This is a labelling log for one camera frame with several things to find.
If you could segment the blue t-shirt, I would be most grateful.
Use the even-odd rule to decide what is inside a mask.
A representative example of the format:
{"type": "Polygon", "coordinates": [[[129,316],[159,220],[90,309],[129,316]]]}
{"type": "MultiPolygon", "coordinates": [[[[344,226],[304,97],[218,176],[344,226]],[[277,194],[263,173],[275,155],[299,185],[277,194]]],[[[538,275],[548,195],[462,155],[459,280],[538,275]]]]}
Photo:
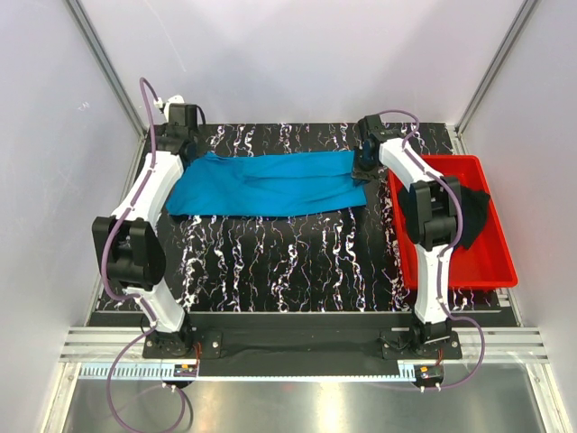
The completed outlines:
{"type": "Polygon", "coordinates": [[[300,217],[364,207],[352,177],[353,152],[299,152],[193,161],[166,203],[181,216],[300,217]]]}

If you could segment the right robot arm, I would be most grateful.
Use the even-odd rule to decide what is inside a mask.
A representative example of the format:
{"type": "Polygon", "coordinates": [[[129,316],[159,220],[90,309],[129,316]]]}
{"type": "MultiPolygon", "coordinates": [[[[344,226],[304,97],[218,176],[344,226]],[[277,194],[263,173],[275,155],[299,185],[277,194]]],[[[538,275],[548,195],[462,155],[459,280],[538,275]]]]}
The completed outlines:
{"type": "Polygon", "coordinates": [[[409,331],[394,349],[436,357],[451,344],[446,298],[450,261],[463,232],[460,182],[433,169],[413,150],[407,136],[384,125],[380,114],[366,115],[357,126],[360,142],[353,148],[354,182],[376,180],[383,167],[408,194],[405,221],[417,253],[417,300],[409,331]]]}

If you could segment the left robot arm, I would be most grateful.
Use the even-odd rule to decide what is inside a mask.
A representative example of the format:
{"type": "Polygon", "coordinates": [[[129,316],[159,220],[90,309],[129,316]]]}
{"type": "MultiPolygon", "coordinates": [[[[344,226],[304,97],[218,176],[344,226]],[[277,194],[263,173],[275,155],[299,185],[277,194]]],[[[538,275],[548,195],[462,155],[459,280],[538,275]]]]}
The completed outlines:
{"type": "Polygon", "coordinates": [[[157,223],[168,195],[196,158],[203,110],[180,95],[155,106],[165,124],[151,130],[151,149],[125,199],[110,216],[92,225],[96,257],[105,292],[117,301],[132,300],[149,321],[145,333],[152,355],[196,356],[200,344],[188,314],[165,281],[166,254],[157,223]]]}

